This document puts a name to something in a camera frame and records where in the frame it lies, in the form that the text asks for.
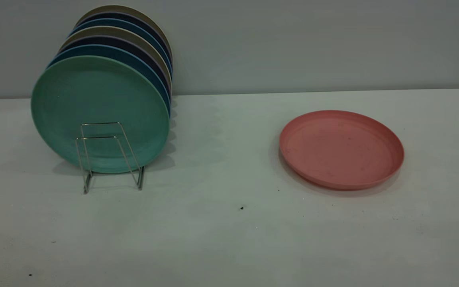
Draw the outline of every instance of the blue plate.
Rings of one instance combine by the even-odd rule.
[[[153,71],[159,76],[160,80],[162,81],[162,83],[167,89],[168,95],[171,98],[171,91],[169,90],[169,84],[166,80],[166,77],[167,77],[166,73],[164,73],[164,71],[159,67],[159,64],[155,62],[153,57],[151,57],[140,47],[136,46],[135,44],[129,41],[126,41],[120,38],[116,38],[116,37],[111,37],[111,36],[92,36],[92,37],[80,38],[79,40],[75,40],[74,42],[71,42],[70,44],[63,47],[59,51],[58,54],[60,54],[61,52],[65,50],[74,48],[74,47],[79,47],[83,45],[93,45],[93,44],[107,45],[111,47],[120,48],[122,50],[128,51],[134,56],[137,56],[139,59],[145,62],[148,66],[150,66],[153,69]]]
[[[148,43],[150,43],[158,51],[158,53],[162,56],[162,58],[166,62],[168,69],[169,69],[169,73],[171,74],[171,76],[173,76],[173,65],[171,64],[171,58],[169,57],[169,55],[167,55],[164,48],[159,44],[159,42],[155,38],[153,38],[153,36],[151,36],[150,33],[145,31],[141,27],[137,26],[136,24],[132,24],[130,22],[119,20],[119,19],[111,19],[111,18],[96,19],[96,20],[84,22],[83,24],[75,27],[73,31],[70,33],[70,35],[82,29],[86,29],[86,28],[94,27],[94,26],[113,26],[113,27],[126,29],[128,31],[131,31],[132,33],[139,35],[141,38],[145,39]]]
[[[88,21],[91,21],[91,20],[107,19],[107,18],[124,20],[124,21],[130,22],[132,24],[135,24],[135,25],[139,26],[144,31],[147,31],[151,36],[153,36],[153,38],[155,38],[155,40],[157,40],[157,42],[159,42],[159,44],[162,46],[164,51],[167,52],[167,54],[169,56],[169,59],[173,58],[171,56],[171,51],[169,51],[169,49],[168,49],[168,47],[166,45],[166,42],[164,42],[164,39],[162,39],[160,37],[159,33],[157,33],[157,31],[155,31],[150,25],[148,25],[148,23],[143,22],[142,20],[139,20],[139,18],[135,18],[134,16],[131,16],[129,14],[118,13],[118,12],[97,13],[95,15],[91,15],[91,16],[87,17],[86,19],[83,19],[82,22],[80,22],[78,24],[78,26],[80,26],[80,25],[82,25],[82,24],[84,24],[84,23],[86,23]]]
[[[61,60],[76,56],[106,57],[129,65],[133,69],[137,70],[139,73],[145,76],[145,78],[147,78],[159,91],[162,100],[166,104],[168,114],[171,116],[171,102],[169,102],[168,92],[164,86],[164,83],[160,80],[159,76],[153,71],[153,69],[137,56],[134,56],[133,54],[120,48],[107,45],[84,45],[63,51],[58,56],[56,56],[47,67],[49,68]]]

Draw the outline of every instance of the teal plate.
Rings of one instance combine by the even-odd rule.
[[[169,132],[167,108],[153,84],[135,69],[99,56],[71,57],[46,69],[33,89],[31,114],[49,147],[77,166],[75,139],[82,124],[122,123],[140,167],[162,152]],[[136,168],[120,126],[85,126],[84,136],[117,136]],[[86,148],[94,172],[129,171],[114,138],[86,140]],[[82,141],[79,150],[87,169]]]

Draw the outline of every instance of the table surface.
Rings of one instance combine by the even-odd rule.
[[[288,121],[350,110],[406,157],[365,191],[328,191],[279,157]],[[42,141],[0,100],[0,286],[459,287],[459,89],[177,96],[144,188]]]

